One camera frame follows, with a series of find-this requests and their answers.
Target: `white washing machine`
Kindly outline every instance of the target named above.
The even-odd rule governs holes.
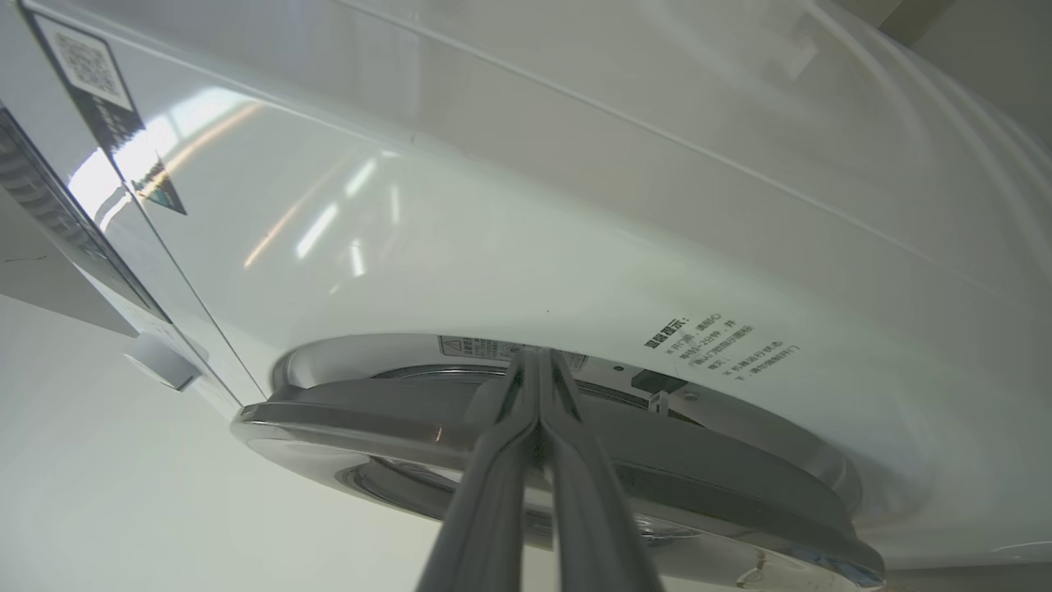
[[[554,348],[615,468],[680,479],[620,473],[632,504],[686,479],[783,511],[641,510],[655,557],[688,549],[661,569],[685,539],[831,589],[1052,560],[1050,152],[835,6],[25,0],[0,26],[5,186],[147,335],[133,358],[268,457],[449,494],[470,430],[363,443],[461,425]],[[411,393],[353,395],[381,386]],[[256,421],[278,404],[372,421]]]

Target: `white knob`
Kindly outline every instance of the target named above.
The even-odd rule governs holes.
[[[124,355],[146,376],[176,391],[186,390],[201,375],[186,359],[148,333],[140,333]]]

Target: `qr code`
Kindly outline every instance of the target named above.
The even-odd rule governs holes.
[[[56,33],[54,39],[55,46],[62,55],[61,60],[69,66],[77,81],[104,95],[120,94],[117,87],[117,73],[109,67],[109,60],[105,54],[61,33]]]
[[[37,17],[41,30],[72,86],[132,110],[109,47],[101,39]]]

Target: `black sticker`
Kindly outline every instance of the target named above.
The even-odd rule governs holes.
[[[145,134],[146,128],[127,94],[109,45],[99,37],[32,12],[26,12],[26,21],[121,178],[139,198],[185,215],[186,209],[160,156],[155,152],[155,164],[137,178],[128,178],[128,171],[118,164],[118,151]]]

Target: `washing machine door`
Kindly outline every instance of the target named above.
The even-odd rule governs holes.
[[[309,388],[286,383],[266,403],[245,407],[231,431],[305,477],[443,519],[486,428],[492,400],[477,391],[504,370],[426,366]],[[783,427],[753,446],[721,433],[732,424],[762,426],[766,412],[741,402],[736,412],[712,414],[706,426],[682,413],[648,411],[635,394],[580,380],[578,386],[587,426],[662,574],[767,591],[883,584],[881,556],[856,538],[850,522],[846,497],[856,492],[843,482],[851,475],[830,477],[758,448],[800,449],[812,435]],[[704,394],[708,409],[725,396]],[[540,471],[528,474],[527,544],[551,547],[552,508],[549,481]]]

